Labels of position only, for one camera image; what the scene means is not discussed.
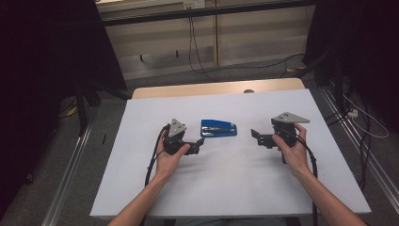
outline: hand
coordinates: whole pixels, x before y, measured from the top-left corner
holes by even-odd
[[[177,164],[180,158],[190,149],[189,144],[184,144],[182,148],[179,149],[174,155],[170,155],[165,152],[164,147],[164,137],[167,131],[161,135],[161,139],[158,142],[158,147],[156,148],[156,173],[154,178],[159,178],[160,180],[168,181],[174,170],[176,170]]]
[[[299,131],[299,136],[306,141],[306,129],[298,123],[295,123],[295,128]],[[284,153],[285,161],[294,176],[297,176],[299,173],[310,172],[307,152],[301,143],[296,142],[296,144],[290,148],[279,135],[273,135],[272,138],[279,146],[279,151]]]

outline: forearm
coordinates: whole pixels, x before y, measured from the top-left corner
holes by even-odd
[[[108,225],[139,225],[166,182],[166,179],[154,177]]]
[[[310,171],[303,170],[296,175],[296,178],[308,192],[329,225],[366,225],[345,204],[323,186]]]

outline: person's left hand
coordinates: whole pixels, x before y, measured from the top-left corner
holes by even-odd
[[[168,181],[174,170],[176,170],[177,164],[180,158],[190,149],[189,144],[184,144],[182,148],[179,149],[174,155],[170,155],[165,152],[164,147],[164,137],[166,135],[166,130],[162,132],[161,138],[158,142],[158,147],[156,148],[156,173],[155,177]]]

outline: white cable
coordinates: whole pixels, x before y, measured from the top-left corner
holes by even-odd
[[[357,105],[353,104],[353,102],[351,102],[351,100],[349,100],[349,98],[347,98],[345,95],[343,95],[343,97],[344,97],[350,104],[352,104],[355,108],[357,108],[359,111],[363,112],[364,114],[366,114],[367,116],[369,116],[370,118],[372,118],[374,121],[376,121],[376,122],[385,130],[385,132],[387,133],[387,135],[385,135],[385,136],[377,136],[377,135],[374,135],[374,134],[372,134],[372,133],[366,131],[365,129],[363,129],[361,126],[359,126],[359,125],[355,122],[355,120],[353,119],[353,116],[352,116],[352,117],[351,117],[351,118],[352,118],[352,122],[353,122],[360,130],[362,130],[363,132],[369,134],[370,136],[376,137],[376,138],[386,138],[386,137],[388,137],[388,136],[390,135],[390,132],[388,132],[387,128],[385,128],[385,126],[383,126],[378,120],[376,120],[375,118],[373,118],[373,116],[369,115],[368,113],[364,112],[364,111],[363,111],[362,109],[360,109],[360,107],[358,107]]]

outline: blue object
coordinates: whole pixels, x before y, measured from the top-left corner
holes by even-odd
[[[237,126],[228,121],[201,120],[201,137],[233,137],[237,136]]]

